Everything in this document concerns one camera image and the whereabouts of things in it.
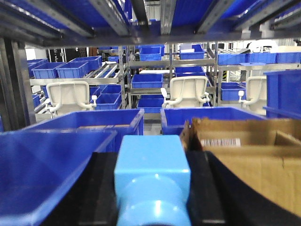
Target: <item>blue plastic tray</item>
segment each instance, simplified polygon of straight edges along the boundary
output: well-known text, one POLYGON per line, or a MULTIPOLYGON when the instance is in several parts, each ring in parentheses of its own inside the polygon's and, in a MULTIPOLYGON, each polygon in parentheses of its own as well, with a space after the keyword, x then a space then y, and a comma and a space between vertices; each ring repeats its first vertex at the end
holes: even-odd
POLYGON ((221 100, 228 100, 228 101, 239 100, 238 92, 240 90, 243 90, 245 93, 242 99, 243 100, 246 99, 246 88, 244 86, 240 86, 238 84, 232 84, 232 85, 224 85, 224 84, 226 83, 225 82, 222 83, 221 100))
POLYGON ((163 98, 144 98, 139 100, 137 108, 143 108, 145 113, 160 113, 163 103, 163 98))
POLYGON ((105 89, 103 89, 102 93, 121 93, 120 85, 107 85, 105 89))
POLYGON ((0 134, 0 225, 38 226, 116 132, 0 134))
POLYGON ((248 63, 275 64, 277 53, 250 53, 246 55, 248 63))
POLYGON ((118 109, 121 104, 121 94, 102 93, 96 100, 96 110, 114 110, 118 109))
POLYGON ((194 53, 181 53, 180 50, 180 59, 189 60, 189 59, 204 59, 205 51, 201 45, 192 45, 192 48, 195 49, 194 53))
POLYGON ((178 108, 162 109, 163 134, 180 135, 185 121, 192 123, 193 118, 209 118, 213 120, 264 120, 265 117, 246 112, 235 107, 201 107, 201 108, 178 108))
POLYGON ((124 135, 143 135, 143 109, 74 112, 40 122, 23 130, 33 129, 114 129, 115 151, 118 152, 124 135))
POLYGON ((102 66, 102 57, 101 56, 88 56, 88 57, 78 57, 70 62, 88 62, 89 71, 96 70, 102 66))
POLYGON ((132 79, 133 88, 161 88, 163 74, 135 74, 132 79))
POLYGON ((32 100, 33 100, 33 107, 36 108, 37 106, 39 106, 41 104, 40 102, 40 96, 35 94, 32 96, 32 100))
POLYGON ((301 52, 295 53, 277 53, 278 64, 292 64, 301 62, 301 52))
POLYGON ((58 78, 56 68, 63 65, 64 62, 45 63, 33 68, 32 72, 36 79, 55 79, 58 78))
POLYGON ((109 56, 108 60, 119 63, 119 56, 109 56))
POLYGON ((219 54, 218 65, 238 65, 246 63, 246 54, 219 54))
POLYGON ((286 116, 301 119, 301 70, 266 72, 267 107, 277 114, 268 117, 286 116))
POLYGON ((161 47, 143 47, 139 51, 140 60, 148 61, 148 60, 161 60, 161 47))
POLYGON ((87 62, 69 62, 56 68, 61 79, 79 79, 89 73, 87 62))

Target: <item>cardboard box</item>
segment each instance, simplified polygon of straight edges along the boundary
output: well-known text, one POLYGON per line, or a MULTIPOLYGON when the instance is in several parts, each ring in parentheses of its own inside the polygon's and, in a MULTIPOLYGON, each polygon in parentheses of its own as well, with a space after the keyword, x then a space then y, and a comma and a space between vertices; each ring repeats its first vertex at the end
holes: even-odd
POLYGON ((301 217, 301 121, 193 119, 180 137, 187 150, 203 143, 199 150, 213 152, 255 191, 301 217))

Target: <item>chair backrest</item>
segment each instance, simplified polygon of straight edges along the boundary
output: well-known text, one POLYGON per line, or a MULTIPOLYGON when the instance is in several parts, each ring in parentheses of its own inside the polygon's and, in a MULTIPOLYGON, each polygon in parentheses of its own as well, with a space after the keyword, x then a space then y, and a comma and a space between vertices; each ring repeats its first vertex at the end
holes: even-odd
POLYGON ((255 103, 249 105, 251 111, 265 115, 263 109, 267 105, 267 78, 266 76, 249 77, 246 80, 246 98, 247 100, 258 99, 255 103))
POLYGON ((84 111, 89 104, 89 84, 85 81, 56 82, 46 86, 53 107, 58 106, 57 115, 84 111))
POLYGON ((170 81, 170 99, 180 99, 174 107, 200 107, 207 87, 206 76, 186 76, 170 81))

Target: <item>metal post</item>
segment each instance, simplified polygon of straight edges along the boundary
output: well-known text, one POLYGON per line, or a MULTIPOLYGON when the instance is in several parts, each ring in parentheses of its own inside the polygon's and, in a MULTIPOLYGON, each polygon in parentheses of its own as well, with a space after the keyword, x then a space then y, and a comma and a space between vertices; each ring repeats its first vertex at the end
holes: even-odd
POLYGON ((5 130, 36 122, 24 44, 0 39, 0 113, 5 130))
MULTIPOLYGON (((214 50, 214 56, 215 56, 215 63, 214 63, 214 88, 216 87, 216 77, 217 77, 217 55, 218 55, 218 42, 216 41, 215 42, 215 50, 214 50)), ((219 88, 221 87, 221 85, 222 85, 222 82, 218 82, 219 88)), ((213 99, 214 99, 213 106, 215 107, 216 106, 216 92, 214 92, 213 99)), ((220 100, 220 99, 221 99, 221 94, 220 94, 220 90, 219 90, 218 100, 220 100)))
POLYGON ((123 49, 122 46, 118 46, 119 55, 119 71, 120 71, 120 83, 121 83, 121 99, 122 99, 122 109, 125 109, 126 104, 126 88, 124 84, 124 70, 123 70, 123 49))
POLYGON ((130 61, 130 47, 126 46, 126 67, 127 67, 127 98, 128 98, 128 105, 129 108, 132 108, 132 97, 131 93, 131 69, 129 66, 130 61))
POLYGON ((169 44, 169 81, 173 78, 173 45, 169 44))

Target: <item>light blue cylinder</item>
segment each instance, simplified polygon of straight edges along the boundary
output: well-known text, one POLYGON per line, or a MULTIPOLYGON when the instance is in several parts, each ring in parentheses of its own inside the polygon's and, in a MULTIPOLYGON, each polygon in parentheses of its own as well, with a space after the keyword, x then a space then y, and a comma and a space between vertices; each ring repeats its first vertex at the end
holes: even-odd
POLYGON ((182 189, 168 177, 134 178, 118 199, 117 226, 190 226, 186 202, 182 189))

